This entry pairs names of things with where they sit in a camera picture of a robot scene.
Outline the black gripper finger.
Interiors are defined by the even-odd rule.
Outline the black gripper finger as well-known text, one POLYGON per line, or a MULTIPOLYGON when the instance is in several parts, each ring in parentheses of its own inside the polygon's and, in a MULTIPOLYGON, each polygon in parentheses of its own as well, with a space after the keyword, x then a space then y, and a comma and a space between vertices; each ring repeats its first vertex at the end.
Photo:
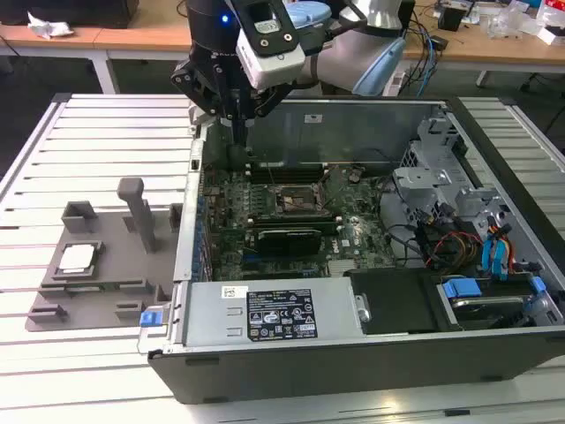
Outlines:
POLYGON ((232 143, 240 145, 241 119, 227 75, 219 64, 212 65, 210 78, 196 64, 179 64, 171 82, 201 110, 228 126, 232 143))
POLYGON ((291 91, 291 84, 281 84, 263 91, 249 88, 240 92, 240 145, 245 146, 248 125, 256 118, 265 117, 291 91))

